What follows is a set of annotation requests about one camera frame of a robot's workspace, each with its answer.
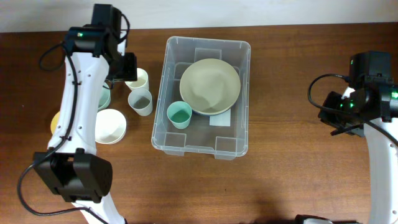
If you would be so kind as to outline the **cream cup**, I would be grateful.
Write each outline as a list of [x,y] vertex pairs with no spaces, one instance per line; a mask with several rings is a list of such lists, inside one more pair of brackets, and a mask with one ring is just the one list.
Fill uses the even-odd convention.
[[142,68],[137,68],[137,80],[136,81],[127,81],[127,82],[125,82],[125,84],[131,91],[134,91],[135,89],[139,89],[139,88],[149,90],[148,73]]

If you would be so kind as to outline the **green cup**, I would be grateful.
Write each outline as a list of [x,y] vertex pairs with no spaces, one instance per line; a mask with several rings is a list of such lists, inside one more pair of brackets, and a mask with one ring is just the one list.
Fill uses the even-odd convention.
[[167,108],[167,117],[177,129],[185,129],[190,124],[192,108],[184,101],[175,101]]

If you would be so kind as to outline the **clear plastic storage bin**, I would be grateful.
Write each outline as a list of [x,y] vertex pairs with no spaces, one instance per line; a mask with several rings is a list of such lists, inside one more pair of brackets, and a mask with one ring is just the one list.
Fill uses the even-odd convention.
[[[167,108],[180,101],[180,79],[193,63],[216,58],[237,71],[241,91],[231,107],[231,126],[210,126],[210,116],[193,113],[185,129],[177,129],[167,117]],[[251,46],[245,41],[201,39],[173,36],[167,40],[161,74],[152,145],[169,155],[186,152],[212,154],[217,159],[232,160],[248,151],[249,80]]]

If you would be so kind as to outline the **beige plate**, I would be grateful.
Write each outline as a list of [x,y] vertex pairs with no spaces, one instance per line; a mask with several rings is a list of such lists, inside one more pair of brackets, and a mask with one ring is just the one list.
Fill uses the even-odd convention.
[[229,63],[206,58],[191,64],[180,79],[180,95],[236,95],[241,91],[237,71]]
[[194,112],[203,115],[216,115],[221,114],[230,109],[238,100],[236,95],[210,95],[210,96],[198,96],[198,95],[183,95],[181,99],[188,103]]

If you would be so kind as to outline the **blue plate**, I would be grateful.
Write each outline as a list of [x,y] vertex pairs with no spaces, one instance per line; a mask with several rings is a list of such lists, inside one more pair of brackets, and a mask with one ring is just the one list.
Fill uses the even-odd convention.
[[199,110],[198,108],[192,108],[193,112],[204,115],[204,116],[214,116],[230,110],[229,108],[219,109],[219,108],[207,108],[205,110]]

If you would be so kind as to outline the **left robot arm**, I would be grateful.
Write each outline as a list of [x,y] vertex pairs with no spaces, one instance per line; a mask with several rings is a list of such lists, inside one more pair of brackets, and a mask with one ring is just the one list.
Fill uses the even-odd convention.
[[137,80],[136,56],[125,51],[125,18],[110,4],[95,4],[89,24],[69,29],[60,44],[66,71],[60,117],[47,151],[34,153],[29,166],[88,223],[126,222],[110,194],[112,165],[96,156],[95,142],[104,82]]

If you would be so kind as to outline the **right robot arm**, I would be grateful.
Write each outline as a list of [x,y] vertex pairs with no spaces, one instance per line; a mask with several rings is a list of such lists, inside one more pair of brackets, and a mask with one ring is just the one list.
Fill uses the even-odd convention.
[[397,84],[391,75],[391,55],[368,51],[350,58],[349,75],[342,76],[344,93],[330,92],[318,118],[333,127],[331,135],[364,137],[369,151],[370,223],[397,223]]

